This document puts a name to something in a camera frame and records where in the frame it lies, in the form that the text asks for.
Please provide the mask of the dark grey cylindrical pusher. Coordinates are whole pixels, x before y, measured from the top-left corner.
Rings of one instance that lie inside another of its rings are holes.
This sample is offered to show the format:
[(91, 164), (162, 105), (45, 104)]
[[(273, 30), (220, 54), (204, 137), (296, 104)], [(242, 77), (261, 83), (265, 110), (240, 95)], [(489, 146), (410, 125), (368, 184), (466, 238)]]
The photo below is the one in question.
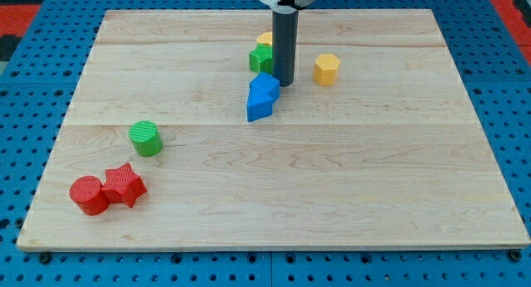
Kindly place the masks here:
[(297, 10), (272, 13), (273, 76), (282, 87), (294, 82), (298, 17)]

